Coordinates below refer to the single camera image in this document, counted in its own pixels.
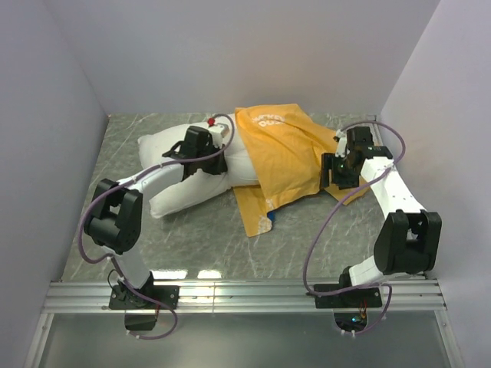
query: marble floor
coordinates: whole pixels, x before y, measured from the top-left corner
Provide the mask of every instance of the marble floor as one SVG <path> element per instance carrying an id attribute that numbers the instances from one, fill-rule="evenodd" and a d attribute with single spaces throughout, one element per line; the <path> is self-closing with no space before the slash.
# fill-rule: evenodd
<path id="1" fill-rule="evenodd" d="M 121 179 L 141 170 L 138 137 L 178 124 L 204 121 L 210 115 L 111 116 L 85 206 L 99 180 Z M 373 116 L 317 113 L 311 118 L 337 129 L 349 122 L 373 119 Z M 300 278 L 307 248 L 334 204 L 335 200 L 325 192 L 300 199 L 275 213 L 271 232 L 248 238 L 232 191 L 159 220 L 150 217 L 148 202 L 144 201 L 142 234 L 137 244 L 144 261 L 150 269 L 160 272 L 159 277 Z M 383 221 L 371 192 L 341 208 L 318 243 L 309 275 L 337 277 L 346 266 L 363 261 L 371 254 Z M 84 236 L 84 244 L 90 256 L 101 254 L 87 236 Z M 98 265 L 86 264 L 74 243 L 63 279 L 102 281 L 111 268 L 105 261 Z"/>

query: yellow fabric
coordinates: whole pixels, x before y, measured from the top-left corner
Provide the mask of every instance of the yellow fabric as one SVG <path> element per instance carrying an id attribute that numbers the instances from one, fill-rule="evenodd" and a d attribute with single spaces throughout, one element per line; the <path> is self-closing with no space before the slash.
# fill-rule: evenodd
<path id="1" fill-rule="evenodd" d="M 321 155 L 335 152 L 335 131 L 315 124 L 297 104 L 236 109 L 236 125 L 259 186 L 235 187 L 234 193 L 245 232 L 255 236 L 271 230 L 268 212 L 319 192 Z M 326 189 L 337 200 L 350 190 Z"/>

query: black mounting bracket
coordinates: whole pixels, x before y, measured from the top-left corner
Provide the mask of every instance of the black mounting bracket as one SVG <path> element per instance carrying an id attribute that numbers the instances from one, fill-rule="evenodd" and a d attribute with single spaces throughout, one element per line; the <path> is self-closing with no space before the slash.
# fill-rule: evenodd
<path id="1" fill-rule="evenodd" d="M 343 287 L 338 284 L 315 284 L 314 291 L 336 291 Z M 361 303 L 368 308 L 382 307 L 381 292 L 378 287 L 357 289 L 329 297 L 315 296 L 315 309 L 354 309 Z"/>
<path id="2" fill-rule="evenodd" d="M 138 290 L 141 294 L 160 301 L 170 307 L 177 308 L 180 287 L 177 285 L 155 285 L 153 278 Z M 145 301 L 133 294 L 122 282 L 112 287 L 109 309 L 113 311 L 135 311 L 135 310 L 157 310 L 154 303 Z M 124 325 L 129 331 L 150 331 L 157 322 L 155 314 L 127 314 L 124 318 Z"/>

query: black joint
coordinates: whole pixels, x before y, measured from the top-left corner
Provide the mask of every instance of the black joint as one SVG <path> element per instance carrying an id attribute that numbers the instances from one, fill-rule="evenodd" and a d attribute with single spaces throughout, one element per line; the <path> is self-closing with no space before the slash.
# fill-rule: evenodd
<path id="1" fill-rule="evenodd" d="M 101 180 L 93 200 L 115 186 L 117 182 Z M 84 223 L 84 232 L 97 245 L 105 245 L 122 255 L 135 245 L 140 236 L 142 208 L 143 194 L 122 188 L 99 201 Z"/>
<path id="2" fill-rule="evenodd" d="M 377 268 L 383 274 L 417 274 L 433 269 L 441 227 L 436 212 L 389 213 L 374 246 Z"/>
<path id="3" fill-rule="evenodd" d="M 344 289 L 344 288 L 349 288 L 350 286 L 353 286 L 351 284 L 351 278 L 350 278 L 350 268 L 351 266 L 346 267 L 343 272 L 339 275 L 339 288 Z"/>

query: metal extrusion bar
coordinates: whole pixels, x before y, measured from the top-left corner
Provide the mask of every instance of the metal extrusion bar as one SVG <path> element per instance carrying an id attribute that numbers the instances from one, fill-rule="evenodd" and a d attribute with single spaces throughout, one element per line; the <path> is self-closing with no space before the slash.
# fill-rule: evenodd
<path id="1" fill-rule="evenodd" d="M 459 346 L 453 335 L 452 327 L 448 314 L 445 310 L 435 310 L 435 317 L 437 318 L 438 327 L 440 328 L 440 334 L 442 336 L 443 345 L 447 352 L 448 360 L 452 368 L 464 368 L 465 364 L 460 354 Z"/>
<path id="2" fill-rule="evenodd" d="M 38 326 L 34 336 L 32 337 L 31 348 L 25 359 L 24 368 L 35 368 L 39 366 L 44 352 L 44 346 L 48 339 L 51 324 L 53 322 L 53 314 L 41 314 L 39 316 Z"/>
<path id="3" fill-rule="evenodd" d="M 436 280 L 389 281 L 393 287 L 390 311 L 444 311 L 446 305 Z M 180 286 L 177 312 L 190 313 L 325 313 L 339 310 L 315 309 L 300 280 L 290 281 L 156 281 Z M 312 281 L 336 284 L 337 281 Z M 105 283 L 53 283 L 46 297 L 45 314 L 116 313 L 109 310 L 111 289 Z M 387 291 L 382 293 L 383 303 Z M 126 313 L 154 313 L 132 310 Z"/>

